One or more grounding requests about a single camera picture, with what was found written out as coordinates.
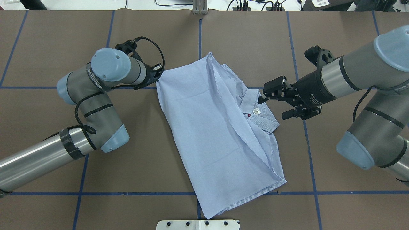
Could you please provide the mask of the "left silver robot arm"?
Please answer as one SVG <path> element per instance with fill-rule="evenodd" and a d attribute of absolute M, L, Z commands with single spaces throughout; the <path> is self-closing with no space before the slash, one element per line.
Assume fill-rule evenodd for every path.
<path fill-rule="evenodd" d="M 150 66 L 132 46 L 101 48 L 85 66 L 62 77 L 57 92 L 75 106 L 77 124 L 1 160 L 1 197 L 94 150 L 108 153 L 126 144 L 129 134 L 108 93 L 157 82 L 165 70 L 165 57 L 159 53 L 162 61 Z"/>

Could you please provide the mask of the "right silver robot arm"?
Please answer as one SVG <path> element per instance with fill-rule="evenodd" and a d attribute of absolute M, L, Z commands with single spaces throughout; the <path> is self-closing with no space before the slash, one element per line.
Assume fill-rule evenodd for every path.
<path fill-rule="evenodd" d="M 316 69 L 293 84 L 285 76 L 265 83 L 257 103 L 284 101 L 292 109 L 282 113 L 283 120 L 307 120 L 321 114 L 324 104 L 365 90 L 336 151 L 363 170 L 376 166 L 407 186 L 408 140 L 400 133 L 409 119 L 408 30 L 400 26 L 339 57 L 312 46 L 304 56 Z"/>

